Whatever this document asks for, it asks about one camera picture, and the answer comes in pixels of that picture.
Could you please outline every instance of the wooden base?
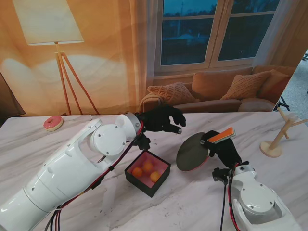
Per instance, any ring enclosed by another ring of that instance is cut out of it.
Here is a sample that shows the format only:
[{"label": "wooden base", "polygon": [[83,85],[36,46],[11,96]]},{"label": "wooden base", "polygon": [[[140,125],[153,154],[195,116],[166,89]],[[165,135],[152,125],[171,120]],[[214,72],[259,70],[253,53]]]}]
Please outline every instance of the wooden base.
[{"label": "wooden base", "polygon": [[272,157],[272,158],[276,158],[276,157],[279,157],[281,156],[282,154],[282,149],[281,149],[281,146],[278,145],[276,148],[274,149],[269,149],[269,146],[271,145],[272,141],[263,141],[261,144],[260,144],[260,150],[261,152],[268,156],[268,157]]}]

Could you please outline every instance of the lamp shade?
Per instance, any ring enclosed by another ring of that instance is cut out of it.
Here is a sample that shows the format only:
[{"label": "lamp shade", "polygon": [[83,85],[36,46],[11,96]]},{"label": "lamp shade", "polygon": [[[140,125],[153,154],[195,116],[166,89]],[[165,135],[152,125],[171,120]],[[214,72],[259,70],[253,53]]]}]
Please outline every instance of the lamp shade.
[{"label": "lamp shade", "polygon": [[13,0],[28,45],[83,42],[66,0]]}]

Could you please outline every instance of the throw pillow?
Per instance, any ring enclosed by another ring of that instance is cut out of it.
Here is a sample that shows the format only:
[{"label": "throw pillow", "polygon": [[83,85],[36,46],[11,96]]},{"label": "throw pillow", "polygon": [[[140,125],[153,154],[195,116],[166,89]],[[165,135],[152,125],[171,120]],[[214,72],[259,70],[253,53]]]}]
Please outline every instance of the throw pillow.
[{"label": "throw pillow", "polygon": [[280,73],[276,70],[271,70],[270,77],[268,77],[268,79],[263,83],[258,92],[258,98],[263,98],[264,93],[267,93],[274,85],[288,77],[289,76],[286,74]]},{"label": "throw pillow", "polygon": [[269,100],[272,103],[276,104],[278,102],[279,98],[281,97],[282,92],[284,91],[284,89],[287,86],[290,79],[291,79],[290,77],[284,78],[279,83],[276,83],[267,92],[260,95],[259,98]]},{"label": "throw pillow", "polygon": [[149,86],[148,91],[163,98],[164,103],[179,105],[183,103],[194,103],[196,99],[185,87],[184,83],[177,82],[165,86]]},{"label": "throw pillow", "polygon": [[269,76],[270,71],[249,76],[237,75],[234,77],[227,94],[225,94],[221,100],[255,98],[261,85]]}]

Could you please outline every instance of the wooden mug tree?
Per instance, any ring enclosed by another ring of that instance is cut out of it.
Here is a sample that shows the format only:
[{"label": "wooden mug tree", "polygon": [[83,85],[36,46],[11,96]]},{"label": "wooden mug tree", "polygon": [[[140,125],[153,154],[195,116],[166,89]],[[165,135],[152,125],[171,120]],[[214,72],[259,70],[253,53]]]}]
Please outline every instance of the wooden mug tree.
[{"label": "wooden mug tree", "polygon": [[264,155],[267,155],[268,157],[278,157],[282,154],[282,148],[279,145],[279,141],[282,139],[283,136],[285,136],[287,139],[289,138],[287,131],[290,127],[306,123],[308,122],[308,119],[299,121],[294,123],[298,117],[295,114],[290,114],[289,116],[285,116],[281,108],[278,107],[278,111],[282,118],[285,121],[285,124],[283,128],[280,130],[276,138],[272,141],[263,141],[260,144],[260,150]]}]

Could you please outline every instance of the white robotic arm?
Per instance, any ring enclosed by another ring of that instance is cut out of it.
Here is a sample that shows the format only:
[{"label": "white robotic arm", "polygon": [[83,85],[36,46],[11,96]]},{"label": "white robotic arm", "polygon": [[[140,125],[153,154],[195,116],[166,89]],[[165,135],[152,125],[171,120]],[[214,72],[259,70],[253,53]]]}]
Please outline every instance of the white robotic arm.
[{"label": "white robotic arm", "polygon": [[238,166],[232,181],[232,204],[241,231],[302,231],[273,189],[256,181],[250,165]]},{"label": "white robotic arm", "polygon": [[[123,153],[133,141],[141,123],[128,113],[115,124],[103,125],[100,119],[89,122],[46,160],[31,181],[0,206],[0,231],[31,231],[57,206],[84,192]],[[90,148],[104,157],[90,161],[80,144],[89,138]]]}]

